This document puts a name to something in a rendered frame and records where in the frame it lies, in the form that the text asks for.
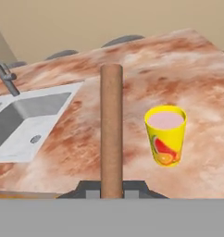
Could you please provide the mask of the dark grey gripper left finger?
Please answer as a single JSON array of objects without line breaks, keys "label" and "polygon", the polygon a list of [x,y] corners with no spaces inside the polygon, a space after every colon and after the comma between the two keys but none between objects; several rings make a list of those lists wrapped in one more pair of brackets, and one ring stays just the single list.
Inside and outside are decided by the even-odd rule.
[{"label": "dark grey gripper left finger", "polygon": [[80,181],[75,190],[60,195],[60,198],[99,199],[100,181]]}]

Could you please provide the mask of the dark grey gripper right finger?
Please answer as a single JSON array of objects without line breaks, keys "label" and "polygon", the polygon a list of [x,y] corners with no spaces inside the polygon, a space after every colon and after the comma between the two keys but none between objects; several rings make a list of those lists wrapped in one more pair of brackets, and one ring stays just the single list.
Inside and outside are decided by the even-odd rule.
[{"label": "dark grey gripper right finger", "polygon": [[123,197],[125,199],[156,199],[164,198],[164,195],[150,190],[145,181],[124,181]]}]

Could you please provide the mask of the yellow smoothie cup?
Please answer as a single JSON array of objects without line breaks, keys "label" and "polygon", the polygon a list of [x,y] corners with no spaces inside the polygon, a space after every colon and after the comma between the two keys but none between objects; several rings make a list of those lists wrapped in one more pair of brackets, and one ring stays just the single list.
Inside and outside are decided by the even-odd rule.
[{"label": "yellow smoothie cup", "polygon": [[178,106],[155,106],[144,115],[154,161],[175,167],[181,159],[187,116]]}]

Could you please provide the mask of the white sink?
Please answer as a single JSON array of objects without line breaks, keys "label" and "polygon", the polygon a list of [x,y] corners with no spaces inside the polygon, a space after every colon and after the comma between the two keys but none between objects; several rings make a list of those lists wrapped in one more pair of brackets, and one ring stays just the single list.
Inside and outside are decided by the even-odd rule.
[{"label": "white sink", "polygon": [[0,96],[0,163],[31,162],[82,83]]}]

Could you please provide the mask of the grey tap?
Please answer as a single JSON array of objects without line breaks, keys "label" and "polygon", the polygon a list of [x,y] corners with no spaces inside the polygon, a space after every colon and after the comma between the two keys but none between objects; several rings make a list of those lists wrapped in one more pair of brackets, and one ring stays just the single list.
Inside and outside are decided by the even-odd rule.
[{"label": "grey tap", "polygon": [[19,90],[13,83],[16,78],[17,75],[12,73],[5,63],[0,62],[0,79],[13,96],[19,95]]}]

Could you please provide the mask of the dark grey stool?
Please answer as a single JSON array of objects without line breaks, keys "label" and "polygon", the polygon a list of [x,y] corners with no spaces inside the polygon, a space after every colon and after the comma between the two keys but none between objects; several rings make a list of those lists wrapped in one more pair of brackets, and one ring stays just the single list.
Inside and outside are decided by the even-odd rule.
[{"label": "dark grey stool", "polygon": [[109,46],[116,45],[116,44],[123,44],[123,43],[126,43],[126,42],[141,40],[143,38],[145,38],[145,37],[142,36],[142,35],[137,35],[137,34],[124,35],[124,36],[118,37],[117,39],[109,41],[108,43],[104,44],[102,46],[102,48],[109,47]]},{"label": "dark grey stool", "polygon": [[49,57],[47,57],[45,60],[52,60],[55,58],[59,58],[59,57],[63,57],[63,56],[71,56],[71,55],[75,55],[78,54],[79,52],[76,50],[63,50],[57,53],[54,53],[52,55],[50,55]]},{"label": "dark grey stool", "polygon": [[25,61],[17,61],[17,62],[8,64],[7,67],[9,69],[13,69],[13,68],[18,68],[18,67],[26,66],[26,65],[27,65],[27,62],[25,62]]}]

